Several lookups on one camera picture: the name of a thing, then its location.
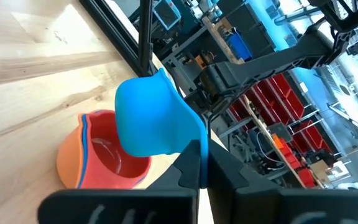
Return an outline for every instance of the orange bowl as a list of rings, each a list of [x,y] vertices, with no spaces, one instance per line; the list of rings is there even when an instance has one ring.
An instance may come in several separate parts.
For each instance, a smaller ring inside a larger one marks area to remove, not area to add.
[[[58,152],[57,170],[65,187],[131,189],[147,175],[151,158],[123,150],[114,111],[81,114],[78,122]]]

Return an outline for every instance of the cable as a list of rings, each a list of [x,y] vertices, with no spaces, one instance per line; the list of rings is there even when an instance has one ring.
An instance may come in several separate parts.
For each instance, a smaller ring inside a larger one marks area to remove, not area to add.
[[[282,169],[282,168],[284,168],[285,167],[285,165],[283,164],[281,167],[279,167],[279,168],[270,168],[270,167],[268,167],[267,169],[268,170],[272,170],[272,171],[275,171],[275,170],[280,170],[280,169]]]
[[[227,150],[230,151],[230,134],[227,135]]]
[[[177,92],[178,92],[179,96],[180,96],[182,99],[184,99],[184,97],[183,97],[183,95],[182,95],[182,93],[181,93],[181,91],[180,91],[180,87],[179,87],[179,84],[178,84],[178,82],[177,82],[177,79],[175,78],[174,74],[172,73],[172,69],[170,69],[170,67],[168,67],[168,66],[165,66],[165,69],[167,70],[167,72],[168,72],[169,74],[171,74],[171,77],[172,77],[172,80],[173,80],[173,84],[175,85],[175,88],[177,89]]]
[[[265,152],[263,151],[263,149],[262,149],[262,146],[260,145],[260,141],[259,141],[259,134],[260,134],[261,132],[259,131],[258,132],[258,134],[256,134],[256,141],[258,142],[258,146],[259,146],[259,149],[260,149],[260,151],[261,151],[261,153],[266,157],[266,159],[268,159],[268,160],[270,160],[270,161],[273,161],[273,162],[279,162],[279,163],[283,163],[282,161],[277,161],[277,160],[275,160],[275,159],[272,159],[272,158],[270,158],[269,156],[267,156],[266,154],[265,154]]]
[[[211,139],[211,120],[212,120],[212,115],[208,117],[207,125],[206,125],[206,130],[208,132],[208,139]]]

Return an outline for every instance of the wooden table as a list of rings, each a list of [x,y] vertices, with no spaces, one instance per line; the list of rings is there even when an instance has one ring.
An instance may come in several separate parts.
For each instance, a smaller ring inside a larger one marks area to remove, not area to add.
[[[134,77],[78,1],[0,0],[0,223],[36,223],[41,200],[63,188],[57,148],[78,114],[113,110],[116,88]],[[151,184],[176,156],[153,157],[138,187]],[[212,219],[205,192],[200,219]]]
[[[217,31],[217,27],[207,18],[203,18],[203,24],[207,26],[209,33],[213,36],[215,40],[217,40],[217,44],[220,46],[220,48],[225,51],[225,54],[228,55],[227,59],[231,63],[241,64],[244,63],[243,59],[238,60],[236,56],[232,53],[231,49],[227,45],[227,43],[223,40],[223,38],[219,35],[219,32]],[[301,181],[298,173],[292,168],[292,166],[288,163],[288,161],[285,159],[285,156],[282,154],[281,150],[276,146],[274,143],[274,140],[272,136],[270,135],[269,131],[266,128],[266,125],[264,125],[263,122],[255,115],[254,111],[250,107],[250,100],[245,95],[240,98],[240,100],[243,102],[243,105],[247,112],[252,116],[255,125],[260,129],[260,132],[266,136],[268,143],[271,145],[271,147],[274,149],[274,151],[277,153],[277,156],[280,158],[281,161],[283,161],[288,169],[291,170],[292,174],[296,177],[296,179],[299,181],[299,183],[302,185],[303,188],[305,188],[305,185]]]

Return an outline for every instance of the black metal frame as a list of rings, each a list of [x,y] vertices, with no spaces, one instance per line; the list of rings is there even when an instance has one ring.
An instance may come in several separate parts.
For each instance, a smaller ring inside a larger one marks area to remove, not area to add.
[[[348,16],[341,19],[336,11],[332,7],[330,1],[321,0],[309,0],[312,6],[317,6],[324,14],[326,20],[334,27],[338,32],[349,32],[358,27],[358,9],[354,12],[346,4],[344,0],[337,0],[337,4],[340,4],[343,9],[348,13]],[[358,6],[358,0],[353,1],[354,9]]]
[[[145,4],[145,6],[149,4],[151,7],[151,0],[144,0],[141,2],[142,4]],[[151,63],[151,10],[145,10],[140,14],[140,19],[144,21],[146,27],[139,32],[139,46],[117,15],[110,9],[105,0],[80,0],[80,3],[95,20],[97,25],[99,25],[107,38],[114,44],[118,52],[122,55],[125,61],[127,61],[138,77],[151,76],[153,72],[157,70],[153,63]]]

